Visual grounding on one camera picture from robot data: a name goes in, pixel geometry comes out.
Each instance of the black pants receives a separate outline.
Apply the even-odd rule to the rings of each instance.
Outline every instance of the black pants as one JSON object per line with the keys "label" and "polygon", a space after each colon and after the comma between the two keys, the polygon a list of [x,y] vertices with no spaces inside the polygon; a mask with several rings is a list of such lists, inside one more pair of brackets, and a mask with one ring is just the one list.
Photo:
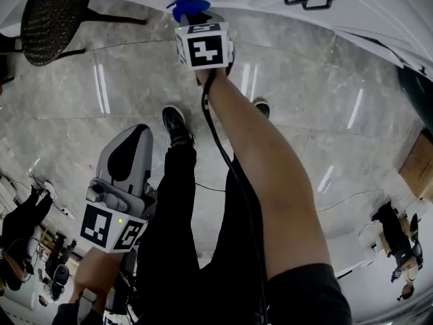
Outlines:
{"label": "black pants", "polygon": [[194,317],[205,322],[250,319],[260,307],[260,268],[264,261],[263,223],[258,198],[238,161],[233,166],[247,193],[255,241],[242,193],[231,172],[225,187],[225,212],[212,261],[199,268],[191,231],[196,191],[196,151],[191,146],[170,148],[158,188],[158,206],[144,232],[138,253],[137,288],[147,323]]}
{"label": "black pants", "polygon": [[47,216],[52,199],[44,197],[39,204],[38,192],[33,188],[31,195],[3,220],[3,233],[1,244],[13,258],[14,255],[22,255],[22,250],[26,251],[28,239],[33,235],[35,227],[42,223]]}
{"label": "black pants", "polygon": [[395,255],[401,249],[411,248],[411,243],[403,232],[400,221],[390,202],[380,207],[379,214],[378,219],[384,228],[385,239],[390,246],[391,254]]}

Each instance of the black mesh chair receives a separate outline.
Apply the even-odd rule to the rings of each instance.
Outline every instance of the black mesh chair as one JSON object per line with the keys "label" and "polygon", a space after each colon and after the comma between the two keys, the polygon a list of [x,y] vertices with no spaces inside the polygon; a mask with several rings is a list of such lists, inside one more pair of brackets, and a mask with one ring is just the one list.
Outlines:
{"label": "black mesh chair", "polygon": [[86,21],[146,25],[147,20],[99,14],[87,6],[90,0],[28,0],[21,21],[22,48],[16,38],[0,34],[0,55],[20,52],[35,66],[85,53],[85,49],[63,52],[80,24]]}
{"label": "black mesh chair", "polygon": [[0,95],[3,93],[2,85],[13,80],[14,77],[10,76],[9,72],[7,71],[6,56],[0,56]]}

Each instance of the foot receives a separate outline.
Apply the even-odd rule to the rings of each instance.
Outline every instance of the foot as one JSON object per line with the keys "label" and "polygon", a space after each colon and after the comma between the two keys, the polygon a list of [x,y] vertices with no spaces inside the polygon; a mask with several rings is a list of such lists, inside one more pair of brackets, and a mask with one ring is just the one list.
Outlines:
{"label": "foot", "polygon": [[47,192],[47,194],[53,200],[55,200],[57,198],[57,193],[55,192],[54,186],[51,183],[49,183],[48,181],[45,181],[43,185],[45,186],[45,191]]}
{"label": "foot", "polygon": [[256,98],[252,102],[262,114],[269,119],[269,114],[271,113],[271,109],[269,108],[268,103],[262,98]]}
{"label": "foot", "polygon": [[374,213],[374,214],[371,216],[371,221],[379,220],[379,218],[380,218],[380,213],[379,213],[379,211],[377,211],[376,213]]}
{"label": "foot", "polygon": [[172,147],[193,145],[192,135],[185,124],[185,117],[178,107],[174,105],[165,106],[164,110],[162,110],[162,120],[170,135]]}
{"label": "foot", "polygon": [[39,182],[33,176],[30,176],[29,180],[32,187],[32,192],[36,192],[38,195],[41,195],[44,189],[41,187]]}

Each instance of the fiducial marker cube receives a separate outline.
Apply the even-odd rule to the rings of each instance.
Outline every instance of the fiducial marker cube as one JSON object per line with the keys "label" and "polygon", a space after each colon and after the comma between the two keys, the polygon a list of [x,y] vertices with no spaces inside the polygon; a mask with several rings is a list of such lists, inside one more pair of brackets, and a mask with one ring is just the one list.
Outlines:
{"label": "fiducial marker cube", "polygon": [[229,24],[208,23],[176,28],[177,53],[190,70],[226,68],[233,59]]}
{"label": "fiducial marker cube", "polygon": [[146,225],[147,221],[144,219],[86,200],[80,236],[101,251],[126,253],[131,251]]}

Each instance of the marble floor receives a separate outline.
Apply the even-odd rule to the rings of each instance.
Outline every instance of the marble floor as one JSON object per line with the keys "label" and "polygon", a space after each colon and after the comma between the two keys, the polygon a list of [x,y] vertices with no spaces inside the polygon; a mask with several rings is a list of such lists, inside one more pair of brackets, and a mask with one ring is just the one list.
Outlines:
{"label": "marble floor", "polygon": [[[177,59],[171,16],[119,0],[91,0],[91,7],[149,18],[149,24],[83,23],[68,49],[88,52],[42,68],[13,58],[16,81],[0,97],[0,170],[26,186],[29,173],[52,182],[56,203],[76,220],[52,209],[47,225],[69,237],[78,236],[99,153],[123,129],[151,127],[151,183],[159,184],[167,103],[184,109],[196,137],[196,181],[223,189],[227,172],[202,115],[194,74]],[[422,123],[391,63],[298,20],[216,11],[230,23],[237,50],[231,79],[247,98],[268,100],[271,121],[311,178],[327,238],[362,230],[385,198],[400,210],[425,212],[398,176]],[[229,150],[222,131],[221,139]],[[28,189],[16,185],[25,198]],[[223,203],[224,193],[197,187],[192,226],[200,256],[212,255]],[[88,249],[84,242],[78,247]]]}

